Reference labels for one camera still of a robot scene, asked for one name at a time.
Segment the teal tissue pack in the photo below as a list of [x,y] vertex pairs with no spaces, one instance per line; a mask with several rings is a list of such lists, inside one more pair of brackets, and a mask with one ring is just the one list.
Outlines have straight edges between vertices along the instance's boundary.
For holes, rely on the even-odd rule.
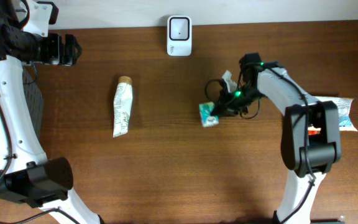
[[199,104],[199,112],[200,112],[202,127],[210,128],[219,124],[219,118],[217,116],[211,115],[213,109],[214,109],[213,102]]

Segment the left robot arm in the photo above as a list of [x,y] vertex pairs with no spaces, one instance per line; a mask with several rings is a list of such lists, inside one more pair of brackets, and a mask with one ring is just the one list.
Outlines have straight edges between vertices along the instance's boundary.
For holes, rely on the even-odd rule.
[[39,142],[43,99],[25,68],[72,66],[81,55],[73,35],[49,32],[58,13],[51,1],[0,1],[0,199],[60,223],[101,223],[75,192],[68,160],[48,160]]

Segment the yellow snack packet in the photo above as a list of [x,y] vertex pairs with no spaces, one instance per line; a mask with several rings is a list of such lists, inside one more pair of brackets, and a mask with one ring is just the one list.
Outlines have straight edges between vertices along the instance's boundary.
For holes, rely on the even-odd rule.
[[340,98],[340,97],[332,97],[332,96],[317,96],[319,101],[332,101],[336,104],[338,108],[339,114],[339,130],[340,131],[355,131],[358,130],[354,127],[351,119],[351,105],[354,101],[353,98]]

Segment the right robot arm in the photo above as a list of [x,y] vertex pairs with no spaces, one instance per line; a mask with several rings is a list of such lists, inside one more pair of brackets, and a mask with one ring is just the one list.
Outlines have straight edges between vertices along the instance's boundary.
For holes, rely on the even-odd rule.
[[248,107],[263,98],[276,106],[283,116],[280,151],[288,175],[271,223],[311,223],[319,186],[342,154],[338,108],[307,93],[278,61],[245,54],[239,68],[236,82],[229,72],[216,80],[221,90],[210,115],[246,119]]

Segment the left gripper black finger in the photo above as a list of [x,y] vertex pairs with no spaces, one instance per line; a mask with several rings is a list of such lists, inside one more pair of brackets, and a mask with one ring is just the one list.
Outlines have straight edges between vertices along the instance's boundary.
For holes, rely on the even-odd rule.
[[82,48],[80,44],[77,42],[77,39],[72,34],[65,35],[65,50],[67,52],[81,52]]
[[63,56],[63,64],[66,66],[73,66],[77,63],[77,60],[81,56],[82,51],[78,49],[71,49],[65,52]]

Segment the red coffee stick sachet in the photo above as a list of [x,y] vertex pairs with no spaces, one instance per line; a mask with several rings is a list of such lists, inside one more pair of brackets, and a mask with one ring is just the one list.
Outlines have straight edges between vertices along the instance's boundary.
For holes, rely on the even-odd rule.
[[316,128],[313,125],[308,126],[308,135],[317,135],[321,132],[321,128]]

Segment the white tube with tan cap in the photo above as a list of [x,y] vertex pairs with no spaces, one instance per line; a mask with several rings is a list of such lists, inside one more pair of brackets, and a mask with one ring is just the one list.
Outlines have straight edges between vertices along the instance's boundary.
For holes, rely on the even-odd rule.
[[113,101],[114,128],[113,137],[116,138],[126,134],[129,129],[133,101],[132,79],[128,76],[121,76],[118,79],[116,93]]

